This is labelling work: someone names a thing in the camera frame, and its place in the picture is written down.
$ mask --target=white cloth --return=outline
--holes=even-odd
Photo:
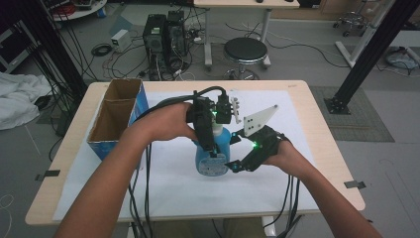
[[[51,93],[47,79],[34,75],[0,72],[0,130],[30,122],[40,115],[34,105],[40,96]]]

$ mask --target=forearm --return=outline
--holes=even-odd
[[[335,237],[380,237],[370,223],[315,168],[301,180],[317,202]]]
[[[55,237],[107,237],[148,140],[123,137],[100,164],[62,220]]]

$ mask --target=floor mat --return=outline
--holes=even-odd
[[[350,115],[330,114],[327,110],[324,98],[333,97],[338,87],[310,89],[336,141],[395,142],[361,88],[348,105]]]

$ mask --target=black metal frame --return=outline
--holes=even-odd
[[[419,5],[420,0],[395,1],[337,93],[325,99],[331,114],[349,114],[353,95]]]

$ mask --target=person's right hand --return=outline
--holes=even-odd
[[[269,157],[265,165],[276,166],[285,173],[303,179],[316,170],[288,141],[278,145],[277,155]]]

